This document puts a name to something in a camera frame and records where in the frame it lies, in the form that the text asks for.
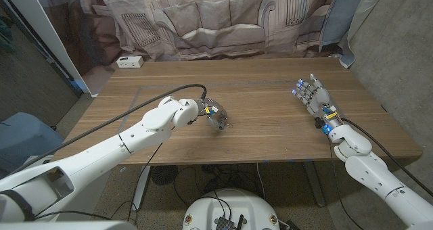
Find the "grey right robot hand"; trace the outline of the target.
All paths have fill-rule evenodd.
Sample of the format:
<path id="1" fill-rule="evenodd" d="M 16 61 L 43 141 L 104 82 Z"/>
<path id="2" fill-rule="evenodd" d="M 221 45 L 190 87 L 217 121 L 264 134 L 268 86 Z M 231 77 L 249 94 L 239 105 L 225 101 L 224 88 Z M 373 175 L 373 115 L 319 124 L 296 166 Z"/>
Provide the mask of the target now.
<path id="1" fill-rule="evenodd" d="M 337 119 L 337 108 L 321 81 L 310 73 L 310 82 L 299 79 L 292 93 L 306 106 L 310 115 L 325 121 Z"/>

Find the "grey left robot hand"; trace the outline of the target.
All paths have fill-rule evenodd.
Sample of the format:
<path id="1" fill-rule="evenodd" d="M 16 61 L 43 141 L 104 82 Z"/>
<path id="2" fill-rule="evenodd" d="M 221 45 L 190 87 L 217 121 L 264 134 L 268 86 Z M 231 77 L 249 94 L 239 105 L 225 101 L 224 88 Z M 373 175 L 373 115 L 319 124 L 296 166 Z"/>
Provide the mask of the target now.
<path id="1" fill-rule="evenodd" d="M 197 99 L 198 116 L 206 116 L 211 128 L 222 131 L 227 123 L 227 113 L 224 107 L 210 98 Z"/>

